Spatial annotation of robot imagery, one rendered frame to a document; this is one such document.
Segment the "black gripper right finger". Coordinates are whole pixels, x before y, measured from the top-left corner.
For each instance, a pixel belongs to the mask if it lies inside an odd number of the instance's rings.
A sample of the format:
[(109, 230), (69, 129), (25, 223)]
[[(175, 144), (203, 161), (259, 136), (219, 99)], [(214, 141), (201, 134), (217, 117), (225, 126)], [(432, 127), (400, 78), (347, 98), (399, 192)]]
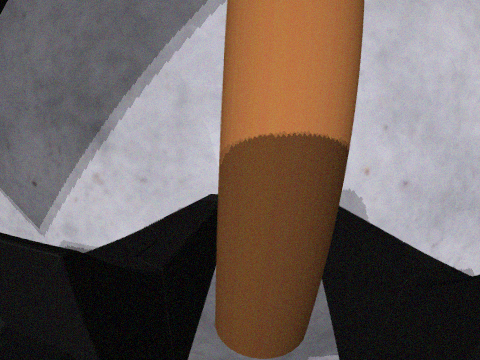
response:
[(339, 360), (480, 360), (480, 275), (339, 207), (323, 279)]

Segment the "orange-brown rounded cylinder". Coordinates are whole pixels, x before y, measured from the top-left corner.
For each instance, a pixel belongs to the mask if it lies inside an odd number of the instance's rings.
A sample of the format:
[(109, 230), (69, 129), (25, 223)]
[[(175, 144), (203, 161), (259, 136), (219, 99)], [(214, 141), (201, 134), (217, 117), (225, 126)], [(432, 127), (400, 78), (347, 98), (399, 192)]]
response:
[(303, 343), (339, 213), (364, 0), (228, 0), (217, 336), (252, 359)]

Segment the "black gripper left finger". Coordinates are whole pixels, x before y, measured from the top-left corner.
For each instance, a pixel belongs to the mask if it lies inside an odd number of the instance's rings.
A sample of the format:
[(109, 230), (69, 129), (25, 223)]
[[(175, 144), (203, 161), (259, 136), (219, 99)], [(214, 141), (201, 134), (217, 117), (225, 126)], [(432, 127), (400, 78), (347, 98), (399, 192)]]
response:
[(188, 360), (217, 217), (209, 195), (84, 253), (0, 232), (0, 324), (76, 360)]

